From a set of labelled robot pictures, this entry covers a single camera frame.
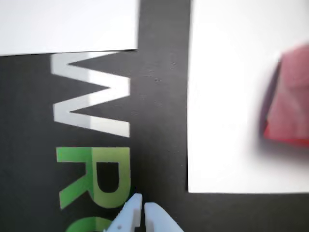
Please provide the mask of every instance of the red object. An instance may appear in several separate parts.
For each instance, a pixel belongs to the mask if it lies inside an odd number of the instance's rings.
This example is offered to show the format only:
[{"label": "red object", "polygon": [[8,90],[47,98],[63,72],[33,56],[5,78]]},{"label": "red object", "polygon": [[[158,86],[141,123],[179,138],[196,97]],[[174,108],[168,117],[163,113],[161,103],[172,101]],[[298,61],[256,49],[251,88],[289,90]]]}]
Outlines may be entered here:
[{"label": "red object", "polygon": [[282,57],[264,136],[309,146],[309,44]]}]

